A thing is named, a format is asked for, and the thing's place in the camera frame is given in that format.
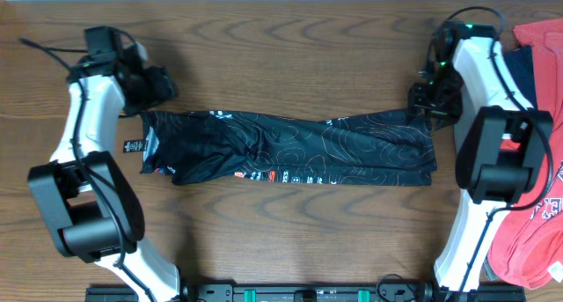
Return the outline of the navy blue garment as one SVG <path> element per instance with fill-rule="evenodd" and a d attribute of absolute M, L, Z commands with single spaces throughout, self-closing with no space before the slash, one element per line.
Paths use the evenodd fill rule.
<path fill-rule="evenodd" d="M 521 94 L 534 109 L 537 109 L 531 46 L 522 46 L 505 53 L 504 60 Z"/>

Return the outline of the red t-shirt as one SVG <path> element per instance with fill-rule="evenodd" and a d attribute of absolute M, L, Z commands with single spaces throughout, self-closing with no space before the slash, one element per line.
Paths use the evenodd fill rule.
<path fill-rule="evenodd" d="M 514 34 L 531 47 L 537 105 L 553 118 L 553 174 L 534 208 L 508 213 L 487 261 L 501 280 L 534 290 L 562 280 L 562 20 L 516 26 Z"/>

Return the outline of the black orange-patterned jersey shirt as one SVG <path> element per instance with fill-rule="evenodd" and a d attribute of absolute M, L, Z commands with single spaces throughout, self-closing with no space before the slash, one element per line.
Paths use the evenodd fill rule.
<path fill-rule="evenodd" d="M 187 185 L 236 176 L 248 180 L 374 186 L 428 186 L 436 170 L 430 122 L 406 110 L 312 122 L 269 114 L 145 112 L 143 173 Z"/>

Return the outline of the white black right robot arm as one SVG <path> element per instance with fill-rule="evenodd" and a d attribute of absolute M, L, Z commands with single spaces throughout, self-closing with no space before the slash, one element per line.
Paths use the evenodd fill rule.
<path fill-rule="evenodd" d="M 476 301 L 479 274 L 502 221 L 523 210 L 551 157 L 553 120 L 523 96 L 502 55 L 500 31 L 490 25 L 444 21 L 433 33 L 423 82 L 408 108 L 453 126 L 460 188 L 456 219 L 434 264 L 434 299 Z"/>

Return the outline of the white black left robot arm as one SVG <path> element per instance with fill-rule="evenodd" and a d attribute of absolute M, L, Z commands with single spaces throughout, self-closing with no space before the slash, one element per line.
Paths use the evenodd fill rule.
<path fill-rule="evenodd" d="M 67 77 L 69 112 L 48 163 L 27 182 L 58 252 L 108 269 L 137 301 L 187 301 L 179 268 L 145 237 L 143 209 L 113 158 L 121 114 L 154 103 L 161 68 L 144 46 L 90 42 Z"/>

